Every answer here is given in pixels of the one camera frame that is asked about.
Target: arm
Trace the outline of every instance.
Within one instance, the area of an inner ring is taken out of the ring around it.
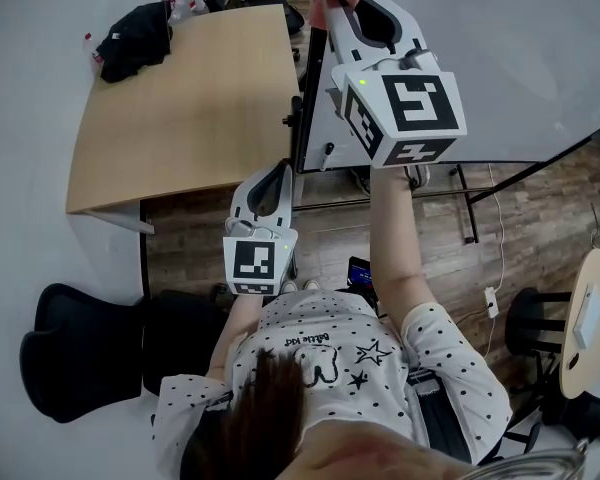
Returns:
[[[262,313],[262,299],[262,295],[239,295],[233,303],[227,323],[213,349],[207,377],[224,382],[224,364],[229,347],[237,336],[256,331]]]
[[[373,286],[396,329],[417,305],[435,302],[422,275],[409,180],[402,167],[371,169]]]

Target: wooden floor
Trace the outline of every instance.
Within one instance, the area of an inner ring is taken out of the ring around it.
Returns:
[[[308,0],[290,0],[304,14]],[[298,74],[306,65],[309,27],[292,39],[301,50]],[[495,181],[525,166],[493,166]],[[424,190],[460,188],[449,166],[434,166]],[[487,165],[465,166],[469,186],[490,186]],[[156,234],[147,238],[152,294],[175,289],[206,295],[224,282],[222,236],[233,188],[184,194],[148,201],[148,220]],[[303,204],[360,198],[347,172],[305,177]],[[525,360],[512,358],[504,346],[506,310],[526,286],[567,290],[579,263],[591,248],[595,229],[591,204],[600,220],[600,142],[592,142],[553,166],[498,194],[505,227],[505,273],[498,292],[500,315],[495,321],[487,360],[507,386],[519,384],[532,371]],[[480,243],[465,245],[470,227],[463,197],[423,198],[414,204],[424,270],[438,300],[474,347],[485,354],[492,320],[483,291],[497,286],[501,273],[500,223],[493,197],[475,205]],[[315,278],[326,288],[346,285],[350,256],[369,257],[369,206],[296,212],[298,281]],[[556,312],[561,311],[558,305]]]

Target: white wall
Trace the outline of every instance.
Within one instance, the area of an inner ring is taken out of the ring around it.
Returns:
[[[138,235],[67,216],[64,203],[92,83],[82,38],[150,1],[0,0],[0,480],[157,477],[155,397],[60,425],[31,405],[18,363],[49,283],[119,303],[141,295]]]

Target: brown hair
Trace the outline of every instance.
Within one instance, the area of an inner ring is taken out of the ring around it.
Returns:
[[[184,451],[180,480],[273,480],[294,459],[304,420],[302,367],[291,355],[261,349],[254,375],[233,409],[205,413]]]

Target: black and white marker cube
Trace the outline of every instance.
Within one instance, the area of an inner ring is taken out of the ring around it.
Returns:
[[[236,243],[233,277],[273,279],[276,260],[274,242],[242,240]]]
[[[348,72],[343,103],[343,117],[376,168],[444,160],[467,134],[453,73]]]
[[[223,238],[227,284],[236,294],[277,295],[298,239],[297,231],[277,228],[277,238]]]
[[[235,292],[245,295],[273,295],[272,284],[235,283]]]

